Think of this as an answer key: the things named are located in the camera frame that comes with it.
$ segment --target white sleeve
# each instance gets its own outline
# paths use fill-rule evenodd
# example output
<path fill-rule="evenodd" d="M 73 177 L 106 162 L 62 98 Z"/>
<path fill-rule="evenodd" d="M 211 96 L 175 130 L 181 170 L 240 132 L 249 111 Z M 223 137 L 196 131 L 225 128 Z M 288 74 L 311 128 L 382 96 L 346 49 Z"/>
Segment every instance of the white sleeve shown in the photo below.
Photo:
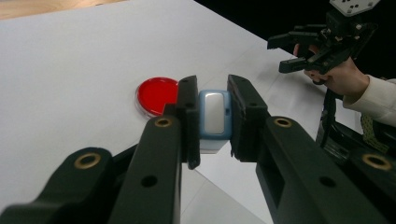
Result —
<path fill-rule="evenodd" d="M 382 80 L 368 76 L 370 84 L 356 102 L 347 96 L 343 106 L 370 116 L 372 119 L 396 127 L 396 79 Z"/>

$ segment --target dark background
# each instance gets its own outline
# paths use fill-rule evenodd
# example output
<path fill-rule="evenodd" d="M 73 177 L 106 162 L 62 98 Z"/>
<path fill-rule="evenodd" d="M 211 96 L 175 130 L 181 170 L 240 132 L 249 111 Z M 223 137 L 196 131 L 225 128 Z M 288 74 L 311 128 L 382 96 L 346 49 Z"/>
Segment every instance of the dark background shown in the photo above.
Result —
<path fill-rule="evenodd" d="M 334 9 L 329 0 L 196 0 L 222 17 L 265 40 L 282 35 L 295 25 L 325 24 L 326 12 Z M 392 0 L 380 1 L 361 13 L 364 22 L 375 22 L 378 29 L 355 61 L 359 69 L 374 77 L 396 78 L 396 7 Z M 292 46 L 284 50 L 291 53 Z"/>

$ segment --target red petri dish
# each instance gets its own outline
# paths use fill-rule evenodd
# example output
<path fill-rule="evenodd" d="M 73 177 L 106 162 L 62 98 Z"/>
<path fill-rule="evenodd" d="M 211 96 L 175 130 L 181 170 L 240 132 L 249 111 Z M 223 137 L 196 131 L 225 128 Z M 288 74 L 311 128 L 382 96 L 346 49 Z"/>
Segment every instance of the red petri dish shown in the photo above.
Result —
<path fill-rule="evenodd" d="M 136 97 L 146 115 L 160 116 L 166 104 L 175 104 L 177 101 L 177 81 L 168 77 L 150 78 L 137 88 Z"/>

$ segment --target person's hand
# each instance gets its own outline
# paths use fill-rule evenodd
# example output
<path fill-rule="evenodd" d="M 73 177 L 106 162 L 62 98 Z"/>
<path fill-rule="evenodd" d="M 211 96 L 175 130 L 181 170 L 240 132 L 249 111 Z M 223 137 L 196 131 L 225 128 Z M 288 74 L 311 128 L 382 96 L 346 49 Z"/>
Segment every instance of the person's hand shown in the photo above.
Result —
<path fill-rule="evenodd" d="M 297 55 L 298 48 L 299 45 L 294 47 L 294 55 Z M 318 53 L 316 46 L 309 46 L 309 50 Z M 327 88 L 340 95 L 351 97 L 353 101 L 361 98 L 370 83 L 370 78 L 359 70 L 350 57 L 325 75 L 316 70 L 304 70 L 304 73 L 315 82 L 325 80 L 324 85 Z"/>

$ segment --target person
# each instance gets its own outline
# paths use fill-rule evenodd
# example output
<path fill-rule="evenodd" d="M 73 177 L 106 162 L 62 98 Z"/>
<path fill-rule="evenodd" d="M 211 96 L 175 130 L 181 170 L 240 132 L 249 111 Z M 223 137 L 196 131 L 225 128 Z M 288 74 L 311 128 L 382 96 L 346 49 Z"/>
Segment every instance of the person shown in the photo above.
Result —
<path fill-rule="evenodd" d="M 299 45 L 294 47 L 297 55 Z M 309 49 L 317 53 L 316 46 Z M 363 74 L 351 58 L 322 75 L 316 70 L 304 73 L 312 80 L 325 80 L 324 85 L 343 95 L 343 107 L 371 117 L 380 123 L 396 127 L 396 78 L 384 80 Z"/>

